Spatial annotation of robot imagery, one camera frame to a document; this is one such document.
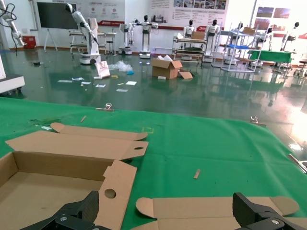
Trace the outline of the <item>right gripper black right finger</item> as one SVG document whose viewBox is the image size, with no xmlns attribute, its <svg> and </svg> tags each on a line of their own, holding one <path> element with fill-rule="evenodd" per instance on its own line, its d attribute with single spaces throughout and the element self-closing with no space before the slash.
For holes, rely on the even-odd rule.
<svg viewBox="0 0 307 230">
<path fill-rule="evenodd" d="M 249 201 L 242 193 L 233 194 L 233 216 L 241 230 L 304 230 L 279 215 L 273 208 Z"/>
</svg>

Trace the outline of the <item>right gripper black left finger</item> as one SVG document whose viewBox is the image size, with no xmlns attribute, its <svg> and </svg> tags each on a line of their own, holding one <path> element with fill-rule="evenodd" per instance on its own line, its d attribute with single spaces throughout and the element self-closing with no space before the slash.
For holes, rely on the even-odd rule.
<svg viewBox="0 0 307 230">
<path fill-rule="evenodd" d="M 91 191 L 85 199 L 66 203 L 53 216 L 23 230 L 106 230 L 94 224 L 99 211 L 99 192 Z"/>
</svg>

